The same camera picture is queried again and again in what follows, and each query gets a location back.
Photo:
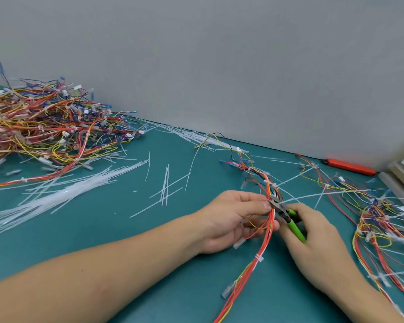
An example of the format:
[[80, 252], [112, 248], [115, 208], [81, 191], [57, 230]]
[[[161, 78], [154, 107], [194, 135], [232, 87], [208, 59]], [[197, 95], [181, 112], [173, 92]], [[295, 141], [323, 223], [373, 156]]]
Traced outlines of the person's left hand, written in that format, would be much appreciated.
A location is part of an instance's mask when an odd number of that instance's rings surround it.
[[262, 237], [270, 212], [234, 212], [222, 193], [195, 213], [203, 231], [200, 254], [213, 254], [231, 247], [242, 239]]

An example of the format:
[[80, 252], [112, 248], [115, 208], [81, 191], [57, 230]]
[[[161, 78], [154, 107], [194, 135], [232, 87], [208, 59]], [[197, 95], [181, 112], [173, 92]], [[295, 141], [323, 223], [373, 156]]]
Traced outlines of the person's right hand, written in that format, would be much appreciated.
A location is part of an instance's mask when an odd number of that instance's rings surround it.
[[326, 277], [340, 267], [355, 266], [338, 230], [326, 217], [303, 203], [287, 205], [297, 212], [307, 231], [306, 255], [294, 260], [300, 272], [320, 291], [324, 292]]

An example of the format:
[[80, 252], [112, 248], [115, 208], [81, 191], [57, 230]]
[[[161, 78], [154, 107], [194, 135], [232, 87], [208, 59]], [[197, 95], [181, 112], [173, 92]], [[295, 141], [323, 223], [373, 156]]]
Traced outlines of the green-handled wire cutters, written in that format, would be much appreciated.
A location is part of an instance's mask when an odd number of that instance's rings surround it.
[[275, 213], [282, 217], [287, 223], [289, 229], [294, 235], [302, 242], [306, 243], [306, 237], [302, 231], [298, 228], [296, 222], [301, 222], [299, 215], [294, 210], [288, 209], [281, 204], [281, 201], [273, 195], [268, 195], [268, 202], [274, 209]]

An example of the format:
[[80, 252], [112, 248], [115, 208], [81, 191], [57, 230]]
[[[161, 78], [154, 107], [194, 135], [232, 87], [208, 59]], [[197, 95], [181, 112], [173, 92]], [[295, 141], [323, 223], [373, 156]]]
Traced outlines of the person's right forearm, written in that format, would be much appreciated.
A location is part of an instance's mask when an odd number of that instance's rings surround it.
[[326, 277], [324, 292], [353, 323], [404, 323], [404, 316], [361, 275], [356, 266]]

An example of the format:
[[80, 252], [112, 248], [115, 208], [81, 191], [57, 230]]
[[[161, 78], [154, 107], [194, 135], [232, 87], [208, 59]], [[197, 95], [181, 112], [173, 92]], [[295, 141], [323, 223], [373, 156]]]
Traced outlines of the person's left forearm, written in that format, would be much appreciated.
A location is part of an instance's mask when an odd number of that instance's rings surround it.
[[62, 255], [0, 282], [0, 323], [105, 323], [202, 251], [198, 213]]

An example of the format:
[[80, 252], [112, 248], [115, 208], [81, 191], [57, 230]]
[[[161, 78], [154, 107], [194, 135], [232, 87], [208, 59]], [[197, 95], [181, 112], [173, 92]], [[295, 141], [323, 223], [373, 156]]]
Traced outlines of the cut white tie scraps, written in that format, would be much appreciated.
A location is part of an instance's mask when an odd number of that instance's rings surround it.
[[156, 130], [162, 133], [166, 133], [169, 135], [176, 135], [180, 137], [181, 139], [191, 143], [195, 148], [199, 148], [201, 146], [202, 148], [210, 151], [210, 152], [215, 152], [215, 151], [233, 151], [233, 152], [240, 152], [241, 154], [249, 154], [250, 151], [244, 150], [240, 148], [239, 146], [233, 146], [229, 144], [229, 142], [226, 141], [226, 138], [223, 137], [224, 141], [221, 140], [222, 137], [219, 137], [217, 135], [209, 135], [205, 133], [200, 133], [197, 131], [192, 131], [192, 130], [186, 130], [183, 128], [178, 128], [178, 127], [173, 127], [170, 125], [166, 124], [161, 124], [161, 123], [155, 123], [154, 121], [149, 121], [145, 119], [139, 119], [141, 122], [143, 122], [147, 128], [146, 132], [149, 132], [151, 130]]

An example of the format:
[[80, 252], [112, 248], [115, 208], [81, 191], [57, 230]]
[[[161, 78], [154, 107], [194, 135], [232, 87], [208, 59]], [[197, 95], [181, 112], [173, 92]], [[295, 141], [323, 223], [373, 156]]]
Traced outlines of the orange-red hand tool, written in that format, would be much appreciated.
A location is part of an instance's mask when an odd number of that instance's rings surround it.
[[340, 161], [340, 160], [337, 160], [334, 158], [323, 159], [323, 160], [321, 160], [321, 162], [323, 164], [328, 165], [333, 168], [338, 168], [338, 169], [342, 169], [342, 170], [346, 170], [346, 171], [350, 171], [350, 172], [354, 172], [354, 173], [359, 173], [359, 174], [366, 175], [369, 177], [373, 177], [377, 174], [377, 171], [375, 171], [372, 168], [368, 168], [368, 167], [357, 165], [357, 164], [352, 164], [352, 163], [345, 162], [345, 161]]

